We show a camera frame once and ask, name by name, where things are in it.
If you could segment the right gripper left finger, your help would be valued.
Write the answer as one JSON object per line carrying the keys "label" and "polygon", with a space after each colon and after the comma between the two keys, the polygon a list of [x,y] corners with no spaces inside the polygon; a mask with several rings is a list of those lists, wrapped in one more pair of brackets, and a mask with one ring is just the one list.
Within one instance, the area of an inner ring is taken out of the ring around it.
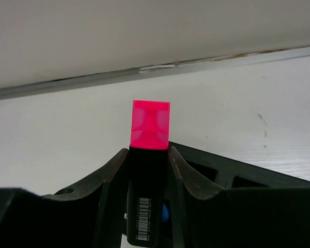
{"label": "right gripper left finger", "polygon": [[128,150],[55,194],[0,188],[0,247],[120,247]]}

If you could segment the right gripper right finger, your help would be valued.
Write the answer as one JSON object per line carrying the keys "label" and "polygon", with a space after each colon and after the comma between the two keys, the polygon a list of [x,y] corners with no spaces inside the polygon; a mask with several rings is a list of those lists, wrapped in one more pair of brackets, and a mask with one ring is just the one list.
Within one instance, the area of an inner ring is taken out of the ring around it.
{"label": "right gripper right finger", "polygon": [[168,152],[174,247],[310,247],[310,187],[226,189]]}

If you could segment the blue cap black highlighter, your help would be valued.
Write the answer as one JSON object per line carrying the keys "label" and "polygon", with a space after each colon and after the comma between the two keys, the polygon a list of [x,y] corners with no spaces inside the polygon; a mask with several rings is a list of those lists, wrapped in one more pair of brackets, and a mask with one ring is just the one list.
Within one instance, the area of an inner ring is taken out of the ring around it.
{"label": "blue cap black highlighter", "polygon": [[169,220],[169,210],[166,204],[163,204],[163,209],[162,209],[162,217],[161,217],[161,222],[167,222]]}

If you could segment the pink cap black highlighter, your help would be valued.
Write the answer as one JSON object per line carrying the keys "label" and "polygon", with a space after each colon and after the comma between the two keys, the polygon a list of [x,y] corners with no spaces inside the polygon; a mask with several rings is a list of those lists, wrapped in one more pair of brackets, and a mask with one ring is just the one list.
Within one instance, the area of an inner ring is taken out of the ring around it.
{"label": "pink cap black highlighter", "polygon": [[133,101],[127,198],[127,241],[133,246],[156,247],[159,243],[170,105],[165,101]]}

